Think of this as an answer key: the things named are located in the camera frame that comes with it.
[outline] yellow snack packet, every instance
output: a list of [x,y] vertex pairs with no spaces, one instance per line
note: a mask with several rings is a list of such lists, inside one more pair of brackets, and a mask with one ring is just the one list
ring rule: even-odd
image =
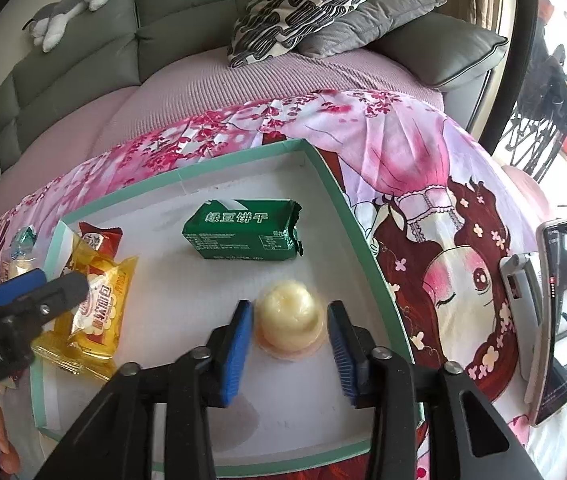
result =
[[65,312],[33,342],[33,351],[71,373],[88,373],[107,381],[116,371],[113,355],[119,344],[126,296],[137,257],[116,264],[75,240],[72,270],[86,274],[89,293],[74,313]]

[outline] phone screen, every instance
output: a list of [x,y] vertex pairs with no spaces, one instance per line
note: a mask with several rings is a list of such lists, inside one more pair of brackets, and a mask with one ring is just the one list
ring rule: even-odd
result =
[[550,364],[536,423],[567,403],[567,222],[543,232],[550,280]]

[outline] patterned pillow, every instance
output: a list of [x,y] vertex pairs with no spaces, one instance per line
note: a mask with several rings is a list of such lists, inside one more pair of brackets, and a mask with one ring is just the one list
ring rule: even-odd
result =
[[366,0],[252,0],[237,20],[228,49],[231,67],[281,56],[305,36]]

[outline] wrapped candy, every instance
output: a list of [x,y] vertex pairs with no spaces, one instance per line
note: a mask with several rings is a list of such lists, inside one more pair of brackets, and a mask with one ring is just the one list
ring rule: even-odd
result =
[[90,225],[88,222],[80,222],[81,239],[98,253],[109,258],[116,256],[124,232],[121,227],[112,229],[101,229]]
[[1,257],[0,281],[7,282],[35,268],[33,247],[37,240],[32,226],[23,227],[13,237]]
[[112,377],[136,263],[137,257],[132,257],[116,264],[77,237],[73,270],[86,274],[90,291],[76,312],[59,316],[54,329],[36,339],[33,351],[74,374],[87,373],[104,381]]

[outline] screw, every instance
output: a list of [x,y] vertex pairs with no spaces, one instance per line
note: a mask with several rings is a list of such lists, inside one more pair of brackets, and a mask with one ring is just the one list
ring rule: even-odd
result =
[[190,355],[192,355],[194,359],[208,359],[212,354],[209,348],[198,346],[190,351]]
[[463,373],[463,367],[457,361],[448,361],[443,368],[450,375],[459,375]]
[[139,366],[137,363],[126,363],[122,365],[121,368],[119,368],[119,373],[121,373],[121,375],[124,375],[126,377],[130,377],[133,375],[137,375],[137,373],[141,369],[142,367]]
[[372,349],[372,357],[379,359],[380,361],[385,361],[392,357],[392,352],[385,348],[385,346],[377,346]]

